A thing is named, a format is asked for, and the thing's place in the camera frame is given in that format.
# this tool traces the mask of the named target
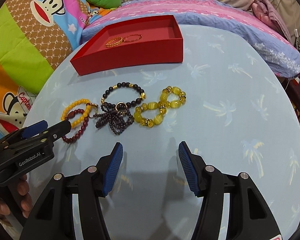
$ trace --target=gold bangle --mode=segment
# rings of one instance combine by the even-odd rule
[[[62,116],[61,116],[61,121],[63,120],[66,120],[68,117],[68,112],[74,108],[75,106],[77,105],[80,105],[80,104],[86,104],[86,109],[85,111],[83,112],[82,116],[77,119],[76,121],[72,122],[71,123],[71,129],[75,128],[78,124],[82,123],[84,121],[84,119],[89,115],[90,111],[91,111],[91,103],[90,103],[90,100],[88,99],[80,99],[80,100],[77,100],[75,102],[73,102],[72,104],[70,104],[62,113]]]
[[[118,46],[122,43],[122,41],[123,41],[122,37],[115,37],[115,38],[113,38],[113,39],[106,42],[106,47],[107,48],[112,48],[112,47]]]
[[[171,102],[167,101],[168,96],[173,93],[177,96],[179,96],[179,100],[173,100]],[[186,93],[183,92],[178,87],[167,87],[164,90],[162,90],[162,94],[160,96],[161,102],[167,102],[166,105],[169,105],[171,108],[179,108],[181,105],[184,105],[186,103]]]
[[[127,41],[126,38],[128,37],[133,37],[133,36],[139,36],[139,38],[137,38],[136,40],[132,40],[132,41]],[[142,38],[142,35],[141,34],[131,34],[131,35],[128,35],[126,37],[123,38],[123,42],[134,42],[134,41],[138,41]]]
[[[149,128],[154,127],[154,125],[159,125],[163,121],[163,114],[157,114],[154,119],[148,119],[142,117],[141,113],[147,110],[155,110],[159,108],[159,104],[157,102],[150,102],[148,104],[143,103],[141,106],[136,107],[136,111],[133,114],[134,120],[140,123],[142,126],[147,126]]]

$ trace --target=metal bolt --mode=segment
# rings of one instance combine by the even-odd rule
[[[249,175],[245,172],[242,172],[242,173],[240,173],[240,177],[243,179],[247,179],[247,178],[249,178]]]
[[[97,167],[96,167],[96,166],[90,166],[90,167],[88,168],[88,172],[90,172],[90,173],[94,173],[94,172],[96,172],[96,170],[97,170]]]
[[[53,178],[54,178],[55,180],[59,180],[59,179],[62,178],[62,174],[57,173],[56,175],[53,176]]]
[[[211,165],[206,166],[206,171],[207,172],[213,172],[214,171],[214,167]]]

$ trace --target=round table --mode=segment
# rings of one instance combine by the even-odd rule
[[[110,236],[116,240],[191,239],[202,198],[189,190],[178,159],[178,144],[186,141],[192,153],[222,173],[247,172],[270,206],[283,239],[288,239],[300,221],[300,126],[284,89],[241,37],[204,26],[180,28],[181,64],[78,76],[69,62],[76,50],[57,68],[25,126],[40,120],[54,125],[65,107],[81,98],[100,104],[104,91],[118,82],[141,86],[145,102],[158,102],[162,89],[177,86],[186,92],[187,102],[177,110],[169,109],[160,126],[149,129],[134,123],[120,136],[108,126],[97,130],[95,120],[90,120],[75,144],[55,142],[54,159],[30,173],[30,193],[36,200],[55,173],[79,174],[121,142],[124,156],[116,183],[100,200]],[[137,56],[133,51],[127,55]],[[99,60],[87,64],[99,64]],[[107,101],[128,102],[136,95],[118,89]],[[156,114],[147,111],[144,116]],[[73,205],[75,231],[81,240],[77,197]],[[219,239],[226,237],[228,213],[229,196],[225,195]]]

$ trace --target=red box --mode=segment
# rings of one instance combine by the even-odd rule
[[[112,48],[105,46],[112,38],[131,34],[141,34],[142,38]],[[120,67],[182,61],[183,38],[173,15],[143,17],[108,25],[70,60],[80,76]]]

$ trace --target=yellow beaded bracelet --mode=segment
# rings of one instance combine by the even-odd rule
[[[74,108],[75,106],[80,105],[80,104],[86,104],[86,109],[84,110],[82,116],[79,119],[77,119],[76,121],[71,123],[71,129],[75,128],[77,125],[82,123],[84,121],[84,119],[90,114],[90,111],[91,111],[90,100],[88,100],[88,99],[77,100],[77,101],[73,102],[72,104],[70,104],[62,113],[61,120],[63,121],[68,116],[68,112],[72,108]]]
[[[179,96],[179,100],[173,100],[171,102],[167,101],[168,96],[173,93],[177,96]],[[164,90],[162,90],[161,96],[160,96],[160,108],[165,109],[168,107],[171,108],[179,108],[181,105],[186,103],[186,93],[183,92],[180,88],[178,87],[167,87]]]
[[[142,126],[147,126],[149,128],[152,128],[154,125],[159,125],[163,121],[163,114],[160,112],[157,114],[154,119],[148,119],[142,117],[141,113],[147,110],[155,110],[159,107],[159,104],[157,102],[150,102],[148,104],[143,103],[141,106],[136,107],[136,111],[133,115],[134,120],[138,123],[140,123]]]

